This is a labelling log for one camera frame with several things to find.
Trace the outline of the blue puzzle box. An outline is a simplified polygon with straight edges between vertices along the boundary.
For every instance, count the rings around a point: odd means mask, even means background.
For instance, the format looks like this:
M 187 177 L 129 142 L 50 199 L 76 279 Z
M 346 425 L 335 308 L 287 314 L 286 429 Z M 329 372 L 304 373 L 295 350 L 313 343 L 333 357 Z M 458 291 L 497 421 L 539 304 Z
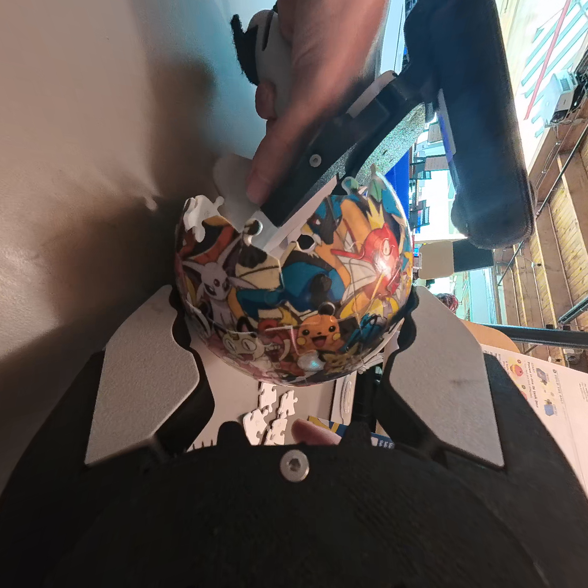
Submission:
M 333 432 L 338 437 L 344 437 L 349 426 L 347 424 L 333 422 L 325 419 L 320 419 L 316 416 L 309 416 L 307 421 L 322 429 L 327 429 Z M 390 437 L 379 435 L 375 432 L 370 432 L 371 444 L 374 447 L 381 447 L 384 449 L 394 449 L 394 443 Z

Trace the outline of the wooden document board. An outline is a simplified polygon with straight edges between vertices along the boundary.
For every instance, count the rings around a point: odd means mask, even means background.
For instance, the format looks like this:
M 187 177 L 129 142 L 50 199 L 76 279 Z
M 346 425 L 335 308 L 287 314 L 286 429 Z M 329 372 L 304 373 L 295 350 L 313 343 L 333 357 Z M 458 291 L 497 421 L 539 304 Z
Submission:
M 501 331 L 493 327 L 473 323 L 464 319 L 461 319 L 460 321 L 480 345 L 491 346 L 493 348 L 499 348 L 514 353 L 522 353 L 516 343 Z

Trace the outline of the printed instruction sheet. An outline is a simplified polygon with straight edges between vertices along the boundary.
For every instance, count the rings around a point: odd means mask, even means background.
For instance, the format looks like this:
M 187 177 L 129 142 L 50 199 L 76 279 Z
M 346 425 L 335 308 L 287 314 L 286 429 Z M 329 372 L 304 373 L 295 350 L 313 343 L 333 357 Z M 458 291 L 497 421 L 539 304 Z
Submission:
M 587 374 L 521 353 L 481 348 L 507 371 L 587 493 Z

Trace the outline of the person's right hand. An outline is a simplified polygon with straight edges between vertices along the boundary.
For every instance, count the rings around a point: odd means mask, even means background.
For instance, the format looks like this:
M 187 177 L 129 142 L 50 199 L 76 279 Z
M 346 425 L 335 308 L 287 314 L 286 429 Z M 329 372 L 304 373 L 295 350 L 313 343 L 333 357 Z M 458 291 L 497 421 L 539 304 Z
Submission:
M 291 425 L 293 442 L 297 445 L 336 446 L 342 437 L 330 429 L 309 421 L 296 419 Z

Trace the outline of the colourful cartoon puzzle ball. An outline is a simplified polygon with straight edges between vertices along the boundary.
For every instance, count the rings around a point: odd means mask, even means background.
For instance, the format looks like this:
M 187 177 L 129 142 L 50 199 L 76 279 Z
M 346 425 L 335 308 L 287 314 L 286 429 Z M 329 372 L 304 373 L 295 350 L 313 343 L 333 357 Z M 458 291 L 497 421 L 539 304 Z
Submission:
M 385 174 L 342 180 L 272 252 L 261 221 L 234 227 L 199 195 L 175 231 L 174 270 L 190 335 L 231 367 L 308 386 L 357 370 L 411 312 L 413 240 Z

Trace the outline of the loose white puzzle pieces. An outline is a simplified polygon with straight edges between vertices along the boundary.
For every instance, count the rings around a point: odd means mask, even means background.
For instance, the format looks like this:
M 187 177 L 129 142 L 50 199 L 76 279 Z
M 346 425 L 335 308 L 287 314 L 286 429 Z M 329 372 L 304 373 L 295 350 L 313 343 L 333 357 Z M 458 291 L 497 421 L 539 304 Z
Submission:
M 295 415 L 298 398 L 292 388 L 280 396 L 273 384 L 260 383 L 258 405 L 242 418 L 245 436 L 253 446 L 285 445 L 288 418 Z

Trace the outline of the person's left hand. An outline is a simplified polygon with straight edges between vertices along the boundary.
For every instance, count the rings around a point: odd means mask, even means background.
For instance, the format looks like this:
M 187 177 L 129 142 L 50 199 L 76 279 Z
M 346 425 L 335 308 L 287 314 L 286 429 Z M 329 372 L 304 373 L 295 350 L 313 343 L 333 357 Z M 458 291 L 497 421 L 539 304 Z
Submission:
M 246 180 L 251 202 L 268 199 L 317 128 L 351 100 L 387 10 L 388 1 L 277 2 L 281 34 L 291 47 L 290 101 L 279 115 L 273 84 L 261 80 L 256 88 L 266 134 Z

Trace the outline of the blue plastic bin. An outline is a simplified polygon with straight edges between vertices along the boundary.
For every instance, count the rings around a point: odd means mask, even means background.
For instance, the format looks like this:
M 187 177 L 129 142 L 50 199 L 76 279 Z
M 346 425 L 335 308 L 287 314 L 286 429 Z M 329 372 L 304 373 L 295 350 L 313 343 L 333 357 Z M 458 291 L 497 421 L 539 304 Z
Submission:
M 389 184 L 382 192 L 382 203 L 386 212 L 409 218 L 409 152 L 393 166 L 385 175 Z

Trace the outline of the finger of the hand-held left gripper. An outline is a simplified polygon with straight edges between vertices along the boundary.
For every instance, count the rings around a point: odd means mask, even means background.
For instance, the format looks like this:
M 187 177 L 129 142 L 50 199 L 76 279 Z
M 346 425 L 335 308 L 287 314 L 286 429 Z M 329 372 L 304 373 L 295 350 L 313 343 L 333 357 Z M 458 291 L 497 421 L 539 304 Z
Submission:
M 252 219 L 259 222 L 260 228 L 252 235 L 252 246 L 264 252 L 280 247 L 314 214 L 338 182 L 337 176 L 323 176 L 315 182 L 294 177 L 285 180 L 253 214 Z

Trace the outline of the black metal pole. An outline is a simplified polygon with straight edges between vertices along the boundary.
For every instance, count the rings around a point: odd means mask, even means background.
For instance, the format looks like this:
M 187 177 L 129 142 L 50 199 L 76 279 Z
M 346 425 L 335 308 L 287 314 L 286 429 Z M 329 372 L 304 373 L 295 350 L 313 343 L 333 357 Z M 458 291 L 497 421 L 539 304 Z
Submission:
M 483 325 L 506 335 L 513 342 L 587 350 L 587 332 L 511 325 Z

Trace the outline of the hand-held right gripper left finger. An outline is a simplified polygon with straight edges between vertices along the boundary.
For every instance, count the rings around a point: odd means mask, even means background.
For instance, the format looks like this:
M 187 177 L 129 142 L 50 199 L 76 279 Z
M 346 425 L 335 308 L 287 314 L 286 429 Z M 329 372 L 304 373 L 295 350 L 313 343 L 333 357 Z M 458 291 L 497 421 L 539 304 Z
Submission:
M 216 444 L 215 401 L 178 293 L 161 287 L 104 349 L 85 464 L 139 447 L 171 454 Z

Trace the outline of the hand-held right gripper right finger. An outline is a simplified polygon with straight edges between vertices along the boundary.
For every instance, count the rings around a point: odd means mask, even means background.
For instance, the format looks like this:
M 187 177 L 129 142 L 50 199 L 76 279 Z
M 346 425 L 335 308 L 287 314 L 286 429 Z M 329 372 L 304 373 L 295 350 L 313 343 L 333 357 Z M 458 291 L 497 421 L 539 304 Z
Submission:
M 479 342 L 464 322 L 425 287 L 415 309 L 383 347 L 385 375 L 401 405 L 442 447 L 481 463 L 504 466 L 502 446 Z

